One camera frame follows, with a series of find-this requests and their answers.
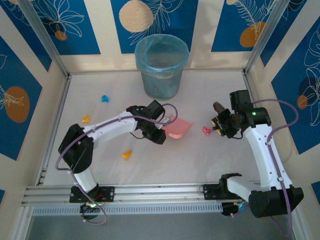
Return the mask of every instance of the white table surface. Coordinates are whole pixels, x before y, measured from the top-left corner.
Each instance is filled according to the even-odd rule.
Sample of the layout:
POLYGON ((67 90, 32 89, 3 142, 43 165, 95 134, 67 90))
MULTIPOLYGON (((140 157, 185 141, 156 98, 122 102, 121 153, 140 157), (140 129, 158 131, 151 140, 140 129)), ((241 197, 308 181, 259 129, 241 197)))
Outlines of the white table surface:
MULTIPOLYGON (((216 132, 207 136, 202 127, 211 127, 217 114, 213 102, 230 108, 229 93, 246 89, 237 71, 185 70, 178 94, 161 103, 174 104, 178 116, 194 123, 180 139, 168 137, 163 145, 135 139, 129 133, 118 136, 93 152, 91 170, 99 184, 180 184, 217 182, 222 174, 240 173, 259 180, 258 168, 247 139, 227 139, 216 132), (122 154, 132 149, 128 160, 122 154)), ((56 171, 58 147, 68 128, 91 116, 90 125, 115 117, 132 105, 152 102, 144 92, 138 71, 74 75, 71 79, 61 121, 50 156, 44 185, 71 185, 65 171, 56 171), (101 102, 107 95, 109 102, 101 102)), ((174 110, 166 107, 166 115, 174 110)), ((67 165, 61 161, 61 167, 67 165)))

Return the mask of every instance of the small toy piece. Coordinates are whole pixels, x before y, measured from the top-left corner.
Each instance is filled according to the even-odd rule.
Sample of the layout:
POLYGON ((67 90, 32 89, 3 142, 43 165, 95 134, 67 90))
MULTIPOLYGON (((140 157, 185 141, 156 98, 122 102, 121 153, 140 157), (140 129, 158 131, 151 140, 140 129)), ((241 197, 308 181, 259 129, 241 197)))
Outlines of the small toy piece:
POLYGON ((90 116, 85 116, 85 117, 82 119, 82 122, 83 122, 84 124, 88 124, 88 123, 90 123, 90 120, 91 120, 91 117, 90 117, 90 116))
MULTIPOLYGON (((174 115, 170 115, 170 120, 175 119, 174 115)), ((181 118, 177 118, 173 123, 163 126, 165 135, 174 139, 182 138, 182 136, 193 126, 193 123, 187 122, 181 118)))
POLYGON ((103 95, 103 96, 101 97, 101 102, 103 102, 103 103, 108 103, 108 102, 109 102, 109 97, 108 97, 107 95, 103 95))
POLYGON ((132 154, 132 150, 130 149, 130 150, 126 151, 124 154, 122 154, 122 157, 123 157, 123 159, 128 160, 130 158, 131 154, 132 154))
POLYGON ((212 132, 213 132, 213 129, 212 128, 207 128, 207 127, 203 127, 202 128, 202 132, 205 134, 205 135, 210 135, 212 132))

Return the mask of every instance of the purple cable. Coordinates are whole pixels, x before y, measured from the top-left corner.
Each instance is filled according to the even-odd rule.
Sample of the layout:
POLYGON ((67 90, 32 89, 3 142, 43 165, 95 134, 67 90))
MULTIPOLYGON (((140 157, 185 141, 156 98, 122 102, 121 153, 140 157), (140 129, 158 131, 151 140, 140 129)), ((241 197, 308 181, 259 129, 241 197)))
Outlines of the purple cable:
POLYGON ((89 131, 86 131, 84 132, 83 134, 81 134, 80 136, 78 136, 76 139, 74 139, 61 153, 61 155, 58 157, 56 163, 55 163, 55 169, 58 170, 58 171, 70 171, 70 174, 71 176, 73 177, 73 179, 75 180, 75 183, 77 185, 77 187, 80 189, 80 191, 83 193, 83 195, 85 195, 92 203, 94 203, 103 213, 104 215, 104 220, 101 221, 101 222, 93 222, 93 221, 89 221, 87 219, 83 219, 84 222, 87 222, 89 224, 93 224, 93 225, 102 225, 104 224, 106 221, 107 221, 107 213, 106 211, 94 200, 92 199, 87 193, 86 191, 80 186, 78 180, 76 179, 75 175, 72 173, 72 170, 70 168, 60 168, 59 167, 59 163, 61 161, 61 159, 65 156, 65 154, 67 153, 67 151, 75 144, 77 143, 78 141, 80 141, 82 138, 84 138, 86 135, 94 132, 95 130, 98 130, 100 128, 103 128, 109 124, 113 124, 115 122, 119 122, 121 120, 125 120, 125 119, 143 119, 143 120, 146 120, 146 121, 149 121, 151 123, 154 123, 154 124, 161 124, 161 125, 169 125, 169 124, 172 124, 175 120, 177 120, 178 118, 178 110, 177 108, 170 104, 170 103, 165 103, 163 104, 162 106, 171 106, 173 107, 174 111, 175 111, 175 117, 173 120, 170 120, 168 122, 158 122, 156 120, 152 120, 152 119, 149 119, 147 117, 144 117, 144 116, 124 116, 122 118, 116 118, 116 119, 113 119, 113 120, 110 120, 110 121, 107 121, 103 124, 100 124, 98 125, 95 129, 91 129, 89 131))
MULTIPOLYGON (((277 127, 275 128, 274 130, 272 130, 267 138, 267 142, 270 142, 272 136, 279 130, 281 129, 284 129, 284 128, 288 128, 288 127, 291 127, 292 125, 294 125, 298 119, 299 119, 299 113, 297 111, 297 109, 290 103, 286 102, 286 101, 283 101, 283 100, 278 100, 278 99, 263 99, 263 100, 259 100, 259 101, 255 101, 253 102, 253 104, 258 104, 258 103, 262 103, 262 102, 278 102, 278 103, 281 103, 281 104, 284 104, 284 105, 287 105, 289 106, 290 108, 293 109, 294 113, 295 113, 295 119, 289 123, 289 124, 285 124, 283 126, 280 126, 280 127, 277 127)), ((276 173, 278 175, 278 178, 281 178, 282 175, 281 175, 281 171, 279 169, 279 166, 278 166, 278 163, 277 163, 277 160, 276 160, 276 157, 275 157, 275 154, 274 154, 274 151, 271 147, 271 145, 268 144, 268 149, 269 149, 269 152, 270 152, 270 155, 271 155, 271 158, 273 160, 273 164, 274 164, 274 167, 276 169, 276 173)), ((285 205, 286 205, 286 210, 287 210, 287 216, 288 216, 288 223, 287 223, 287 233, 285 233, 285 230, 280 226, 280 224, 271 216, 271 219, 276 223, 276 225, 279 227, 279 229, 281 230, 281 232, 286 236, 286 237, 290 237, 291 234, 292 234, 292 213, 291 213, 291 207, 290 207, 290 201, 289 201, 289 197, 288 197, 288 192, 287 192, 287 189, 286 189, 286 186, 284 184, 283 181, 280 181, 280 184, 281 184, 281 187, 282 187, 282 190, 283 190, 283 194, 284 194, 284 199, 285 199, 285 205)))

